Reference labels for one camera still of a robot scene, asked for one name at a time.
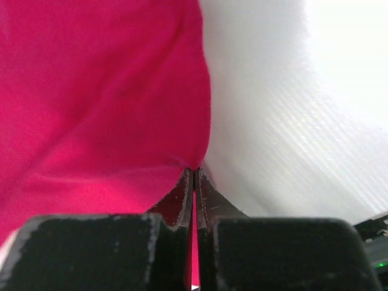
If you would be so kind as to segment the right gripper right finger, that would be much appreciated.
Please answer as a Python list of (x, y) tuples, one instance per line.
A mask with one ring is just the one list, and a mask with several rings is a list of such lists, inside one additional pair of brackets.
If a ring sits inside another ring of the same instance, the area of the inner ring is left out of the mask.
[(333, 218), (257, 218), (195, 172), (201, 290), (381, 290), (363, 242)]

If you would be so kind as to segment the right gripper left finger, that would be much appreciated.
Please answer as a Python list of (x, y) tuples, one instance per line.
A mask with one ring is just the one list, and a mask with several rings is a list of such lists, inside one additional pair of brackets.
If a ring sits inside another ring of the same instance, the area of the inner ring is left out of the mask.
[(145, 213), (37, 216), (19, 230), (2, 290), (190, 290), (193, 172)]

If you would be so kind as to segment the pink t shirt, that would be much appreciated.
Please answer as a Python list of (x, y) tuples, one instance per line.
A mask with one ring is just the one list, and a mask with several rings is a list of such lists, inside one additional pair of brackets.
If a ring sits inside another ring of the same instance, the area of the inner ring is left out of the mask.
[(2, 1), (1, 239), (145, 213), (202, 163), (210, 100), (198, 1)]

